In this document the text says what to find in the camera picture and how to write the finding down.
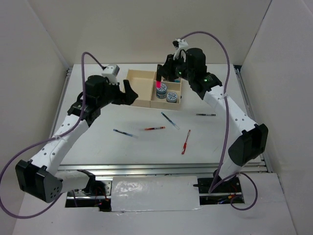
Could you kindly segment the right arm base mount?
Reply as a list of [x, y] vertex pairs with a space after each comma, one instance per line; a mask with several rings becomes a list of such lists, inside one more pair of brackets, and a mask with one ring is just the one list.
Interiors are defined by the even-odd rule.
[[221, 183], [209, 193], [209, 188], [213, 182], [214, 176], [215, 172], [196, 174], [197, 182], [194, 184], [194, 187], [199, 191], [201, 206], [229, 204], [231, 199], [234, 199], [234, 203], [244, 202], [242, 187], [238, 176]]

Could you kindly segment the blue tape roll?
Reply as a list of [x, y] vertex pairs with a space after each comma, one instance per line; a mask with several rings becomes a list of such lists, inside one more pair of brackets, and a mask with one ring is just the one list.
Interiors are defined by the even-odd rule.
[[159, 99], [166, 98], [167, 94], [167, 85], [164, 83], [160, 84], [160, 87], [156, 87], [156, 97]]
[[176, 103], [178, 100], [178, 94], [176, 92], [168, 92], [166, 95], [166, 101], [170, 103]]

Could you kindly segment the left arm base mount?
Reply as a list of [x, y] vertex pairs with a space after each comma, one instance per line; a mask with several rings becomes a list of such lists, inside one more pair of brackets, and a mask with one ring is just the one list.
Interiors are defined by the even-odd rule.
[[112, 180], [99, 180], [86, 170], [77, 170], [80, 177], [86, 176], [83, 187], [67, 193], [66, 208], [98, 208], [101, 212], [111, 212]]

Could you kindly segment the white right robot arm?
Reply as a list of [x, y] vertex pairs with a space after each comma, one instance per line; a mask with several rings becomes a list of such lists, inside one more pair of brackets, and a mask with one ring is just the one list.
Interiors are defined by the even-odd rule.
[[190, 88], [210, 105], [220, 118], [226, 120], [227, 143], [222, 149], [223, 162], [216, 171], [213, 181], [215, 190], [224, 192], [230, 187], [229, 175], [239, 172], [250, 160], [265, 150], [268, 128], [257, 124], [228, 96], [226, 84], [207, 71], [205, 54], [200, 48], [190, 48], [185, 56], [167, 55], [164, 65], [157, 66], [156, 80], [174, 81], [181, 78], [188, 81]]

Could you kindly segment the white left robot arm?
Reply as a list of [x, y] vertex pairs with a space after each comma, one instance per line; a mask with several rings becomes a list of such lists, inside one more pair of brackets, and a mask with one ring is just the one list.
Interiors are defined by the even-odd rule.
[[101, 109], [108, 104], [131, 105], [138, 94], [128, 80], [123, 81], [124, 90], [119, 84], [110, 83], [101, 75], [89, 76], [85, 91], [80, 93], [67, 112], [67, 115], [51, 141], [29, 161], [20, 160], [16, 167], [19, 187], [22, 191], [52, 202], [61, 193], [79, 189], [85, 195], [92, 195], [101, 182], [86, 170], [58, 173], [58, 168], [75, 142], [90, 128], [100, 116]]

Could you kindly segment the red-orange gel pen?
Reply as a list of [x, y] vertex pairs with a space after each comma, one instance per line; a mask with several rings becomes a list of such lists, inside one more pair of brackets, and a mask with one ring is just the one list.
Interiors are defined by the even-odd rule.
[[141, 128], [139, 129], [140, 131], [153, 131], [153, 130], [162, 130], [165, 129], [165, 126], [160, 126], [160, 127], [148, 127], [148, 128]]

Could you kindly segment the blue gel pen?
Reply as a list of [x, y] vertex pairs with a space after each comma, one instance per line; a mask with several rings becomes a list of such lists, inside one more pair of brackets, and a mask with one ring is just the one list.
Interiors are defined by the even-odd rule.
[[129, 137], [132, 137], [132, 138], [138, 138], [138, 136], [134, 135], [134, 134], [130, 134], [130, 133], [127, 133], [127, 132], [124, 132], [124, 131], [120, 131], [120, 130], [117, 130], [117, 129], [113, 129], [114, 132], [117, 132], [117, 133], [120, 133], [122, 135], [126, 135], [126, 136], [129, 136]]

